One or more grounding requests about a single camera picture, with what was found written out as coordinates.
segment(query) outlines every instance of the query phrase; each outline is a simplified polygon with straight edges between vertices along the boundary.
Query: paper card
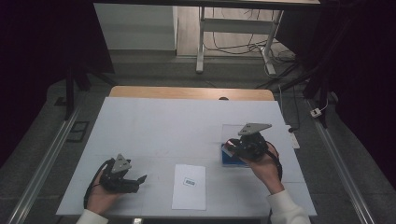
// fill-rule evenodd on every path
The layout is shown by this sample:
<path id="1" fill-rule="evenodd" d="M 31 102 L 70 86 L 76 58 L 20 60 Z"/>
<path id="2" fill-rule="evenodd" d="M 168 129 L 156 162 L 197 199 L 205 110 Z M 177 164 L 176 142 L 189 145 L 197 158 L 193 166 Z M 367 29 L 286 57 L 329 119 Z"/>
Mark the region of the paper card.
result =
<path id="1" fill-rule="evenodd" d="M 206 210 L 206 168 L 177 164 L 172 209 Z"/>

